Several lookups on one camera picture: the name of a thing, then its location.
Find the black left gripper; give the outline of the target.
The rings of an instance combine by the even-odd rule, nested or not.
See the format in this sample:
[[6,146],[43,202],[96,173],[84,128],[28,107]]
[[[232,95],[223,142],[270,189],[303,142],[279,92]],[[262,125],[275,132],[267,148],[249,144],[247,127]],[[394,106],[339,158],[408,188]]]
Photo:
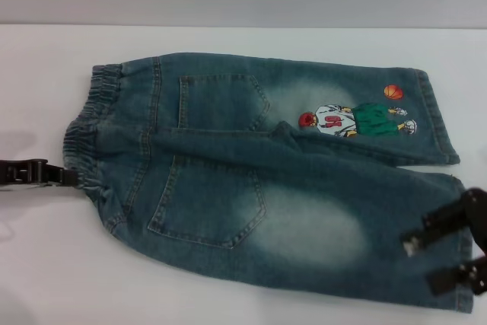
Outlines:
[[1,160],[1,187],[18,184],[77,186],[78,173],[51,165],[46,159]]

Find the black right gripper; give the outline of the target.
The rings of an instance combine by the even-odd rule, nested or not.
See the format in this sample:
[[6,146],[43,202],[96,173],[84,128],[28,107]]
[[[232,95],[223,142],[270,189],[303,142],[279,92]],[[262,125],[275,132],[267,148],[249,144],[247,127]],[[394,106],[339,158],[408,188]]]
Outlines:
[[[407,254],[417,254],[442,238],[466,229],[486,255],[486,191],[480,188],[468,189],[459,202],[425,214],[422,228],[402,234],[402,245]],[[452,292],[457,286],[482,295],[486,293],[486,258],[430,272],[428,286],[435,296]]]

